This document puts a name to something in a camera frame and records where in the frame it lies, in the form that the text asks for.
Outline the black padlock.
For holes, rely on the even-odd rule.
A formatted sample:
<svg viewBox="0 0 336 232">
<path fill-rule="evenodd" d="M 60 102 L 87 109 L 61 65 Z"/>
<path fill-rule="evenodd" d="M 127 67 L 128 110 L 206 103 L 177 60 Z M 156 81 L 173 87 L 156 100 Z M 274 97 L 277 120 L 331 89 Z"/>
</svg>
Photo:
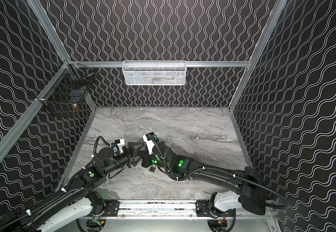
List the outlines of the black padlock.
<svg viewBox="0 0 336 232">
<path fill-rule="evenodd" d="M 156 167 L 155 167 L 155 166 L 151 166 L 151 167 L 149 168 L 149 171 L 150 171 L 151 173 L 155 173 L 155 170 L 156 170 Z"/>
</svg>

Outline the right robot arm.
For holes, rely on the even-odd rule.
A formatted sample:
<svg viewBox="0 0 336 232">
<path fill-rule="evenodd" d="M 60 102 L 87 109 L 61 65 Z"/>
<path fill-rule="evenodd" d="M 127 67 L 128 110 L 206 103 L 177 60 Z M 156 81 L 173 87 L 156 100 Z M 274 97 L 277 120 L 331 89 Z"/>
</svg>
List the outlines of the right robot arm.
<svg viewBox="0 0 336 232">
<path fill-rule="evenodd" d="M 240 208 L 255 215 L 264 215 L 268 207 L 290 207 L 287 199 L 268 188 L 257 172 L 250 167 L 245 167 L 244 170 L 229 170 L 207 165 L 194 158 L 174 153 L 162 141 L 148 141 L 139 151 L 139 156 L 143 167 L 154 165 L 173 181 L 199 180 L 226 189 L 226 192 L 212 194 L 209 209 L 213 213 Z"/>
</svg>

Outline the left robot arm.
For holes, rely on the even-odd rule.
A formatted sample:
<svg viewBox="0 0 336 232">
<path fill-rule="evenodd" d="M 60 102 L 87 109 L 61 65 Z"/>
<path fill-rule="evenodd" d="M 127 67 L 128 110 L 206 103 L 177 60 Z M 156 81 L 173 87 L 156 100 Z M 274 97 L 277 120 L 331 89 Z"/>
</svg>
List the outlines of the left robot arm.
<svg viewBox="0 0 336 232">
<path fill-rule="evenodd" d="M 88 164 L 49 198 L 10 215 L 0 232 L 54 232 L 83 216 L 102 216 L 108 209 L 96 189 L 125 168 L 136 166 L 149 153 L 145 142 L 125 144 L 117 140 L 108 143 L 98 136 Z"/>
</svg>

